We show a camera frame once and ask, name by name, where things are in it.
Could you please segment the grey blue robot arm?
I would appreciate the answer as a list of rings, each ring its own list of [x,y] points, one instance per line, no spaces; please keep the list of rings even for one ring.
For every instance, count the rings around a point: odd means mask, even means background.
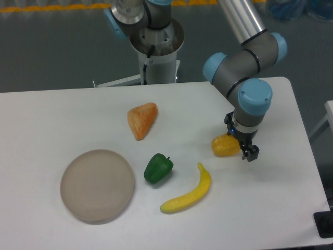
[[[253,161],[259,148],[252,140],[273,97],[270,85],[257,74],[285,57],[287,43],[280,34],[267,31],[251,1],[219,5],[241,51],[233,56],[213,54],[202,72],[234,107],[224,119],[227,133],[238,141],[243,158]],[[184,30],[171,17],[170,1],[112,1],[104,15],[115,35],[129,39],[137,52],[141,84],[175,83]]]

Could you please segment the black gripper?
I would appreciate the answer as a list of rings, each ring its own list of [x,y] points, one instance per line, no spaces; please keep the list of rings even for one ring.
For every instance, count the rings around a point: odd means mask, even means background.
[[[258,158],[260,149],[252,144],[252,140],[255,137],[257,130],[251,133],[243,133],[234,128],[233,122],[234,112],[226,114],[224,118],[224,123],[227,127],[227,134],[232,135],[238,140],[240,148],[242,150],[242,160],[247,160],[248,162],[254,161]]]

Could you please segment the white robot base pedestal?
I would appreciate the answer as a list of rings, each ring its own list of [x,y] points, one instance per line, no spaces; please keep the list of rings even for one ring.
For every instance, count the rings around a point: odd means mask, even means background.
[[[184,30],[179,22],[172,18],[161,30],[144,28],[130,36],[130,42],[138,55],[139,74],[99,84],[97,88],[176,82],[180,65],[177,52],[184,43]]]

